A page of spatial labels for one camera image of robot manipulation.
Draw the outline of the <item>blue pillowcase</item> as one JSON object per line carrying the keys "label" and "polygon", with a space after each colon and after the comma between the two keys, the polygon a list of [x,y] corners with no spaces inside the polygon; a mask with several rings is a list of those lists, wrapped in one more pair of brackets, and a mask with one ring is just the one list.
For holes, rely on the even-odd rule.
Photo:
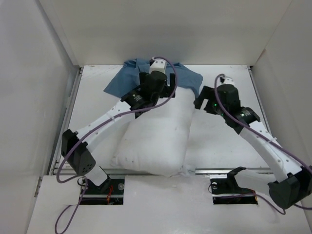
{"label": "blue pillowcase", "polygon": [[[123,67],[114,76],[110,83],[104,89],[104,92],[115,97],[121,98],[123,95],[139,86],[139,73],[148,73],[150,61],[146,59],[130,59],[124,62]],[[199,95],[199,89],[203,82],[203,76],[190,69],[183,64],[177,62],[166,64],[166,75],[177,74],[177,86],[181,88],[191,89],[194,95]]]}

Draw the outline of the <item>white pillow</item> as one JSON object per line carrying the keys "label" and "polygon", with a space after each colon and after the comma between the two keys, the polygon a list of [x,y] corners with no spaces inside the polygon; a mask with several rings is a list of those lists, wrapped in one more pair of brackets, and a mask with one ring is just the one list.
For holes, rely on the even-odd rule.
{"label": "white pillow", "polygon": [[159,176],[188,176],[195,169],[185,162],[194,100],[191,89],[177,87],[166,104],[131,121],[111,164]]}

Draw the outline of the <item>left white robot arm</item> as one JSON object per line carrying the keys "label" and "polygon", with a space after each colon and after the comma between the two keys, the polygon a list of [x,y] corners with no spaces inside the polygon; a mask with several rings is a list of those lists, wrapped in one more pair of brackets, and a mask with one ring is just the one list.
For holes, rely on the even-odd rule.
{"label": "left white robot arm", "polygon": [[109,189],[110,178],[96,163],[92,152],[121,126],[157,107],[160,98],[175,97],[176,75],[160,71],[139,73],[139,86],[122,96],[107,113],[77,131],[62,134],[61,155],[78,176],[84,176],[98,193]]}

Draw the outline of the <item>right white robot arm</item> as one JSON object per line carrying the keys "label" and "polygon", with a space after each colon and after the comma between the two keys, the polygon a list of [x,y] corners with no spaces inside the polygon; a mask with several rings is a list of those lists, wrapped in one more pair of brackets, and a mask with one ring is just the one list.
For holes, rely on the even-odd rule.
{"label": "right white robot arm", "polygon": [[271,175],[263,175],[237,167],[228,172],[225,179],[213,180],[213,184],[217,185],[217,195],[245,194],[254,190],[268,195],[285,210],[312,194],[312,168],[284,152],[255,111],[241,106],[238,89],[234,85],[204,86],[194,101],[195,108],[200,109],[204,100],[208,101],[204,111],[222,116],[225,123],[258,152],[272,171]]}

